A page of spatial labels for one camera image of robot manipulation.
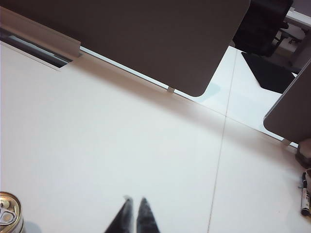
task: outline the black office chair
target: black office chair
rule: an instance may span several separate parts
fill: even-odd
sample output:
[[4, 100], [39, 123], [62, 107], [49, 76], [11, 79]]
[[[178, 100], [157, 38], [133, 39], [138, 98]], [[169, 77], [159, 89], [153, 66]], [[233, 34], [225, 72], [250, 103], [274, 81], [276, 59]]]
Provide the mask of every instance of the black office chair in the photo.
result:
[[293, 74], [259, 56], [270, 57], [283, 39], [291, 37], [285, 31], [281, 32], [280, 38], [276, 35], [280, 29], [289, 27], [284, 19], [292, 3], [293, 0], [251, 0], [233, 38], [235, 47], [244, 51], [243, 57], [260, 86], [279, 93], [283, 93], [293, 81]]

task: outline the black pointed object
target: black pointed object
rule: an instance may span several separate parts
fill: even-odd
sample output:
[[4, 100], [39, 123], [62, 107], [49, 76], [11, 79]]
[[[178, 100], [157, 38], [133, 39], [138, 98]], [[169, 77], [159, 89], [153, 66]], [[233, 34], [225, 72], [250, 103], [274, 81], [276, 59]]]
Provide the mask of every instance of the black pointed object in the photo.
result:
[[105, 233], [132, 233], [133, 232], [133, 200], [127, 198]]
[[146, 198], [143, 198], [140, 202], [137, 217], [137, 233], [160, 233]]

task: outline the white desk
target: white desk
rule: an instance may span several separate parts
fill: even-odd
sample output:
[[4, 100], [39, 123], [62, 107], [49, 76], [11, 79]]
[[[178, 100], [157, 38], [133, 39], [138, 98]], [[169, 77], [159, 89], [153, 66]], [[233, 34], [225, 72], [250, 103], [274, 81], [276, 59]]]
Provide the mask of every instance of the white desk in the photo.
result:
[[124, 195], [161, 232], [206, 233], [224, 122], [88, 54], [59, 72], [1, 46], [1, 189], [28, 233], [102, 233]]
[[123, 195], [161, 232], [310, 232], [293, 152], [88, 54], [59, 72], [1, 46], [1, 189], [27, 233], [102, 233]]

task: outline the can lid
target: can lid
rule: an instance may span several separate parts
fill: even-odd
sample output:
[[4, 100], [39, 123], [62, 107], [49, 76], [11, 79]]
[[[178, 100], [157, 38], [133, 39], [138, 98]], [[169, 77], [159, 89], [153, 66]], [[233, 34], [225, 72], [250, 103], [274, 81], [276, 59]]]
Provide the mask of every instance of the can lid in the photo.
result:
[[6, 192], [0, 192], [0, 232], [10, 233], [21, 221], [21, 205], [18, 199]]

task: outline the metal bracket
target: metal bracket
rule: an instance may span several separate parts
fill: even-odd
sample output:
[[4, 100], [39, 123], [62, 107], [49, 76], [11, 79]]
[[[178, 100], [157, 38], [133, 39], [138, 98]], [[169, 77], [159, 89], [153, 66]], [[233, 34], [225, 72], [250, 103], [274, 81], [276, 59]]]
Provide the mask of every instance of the metal bracket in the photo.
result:
[[285, 146], [289, 146], [289, 145], [291, 144], [291, 141], [289, 141], [289, 140], [287, 140], [286, 138], [284, 138], [284, 139], [282, 140], [282, 143], [283, 143], [283, 145], [285, 145]]
[[175, 89], [169, 86], [169, 87], [167, 88], [167, 91], [168, 91], [169, 93], [174, 93]]

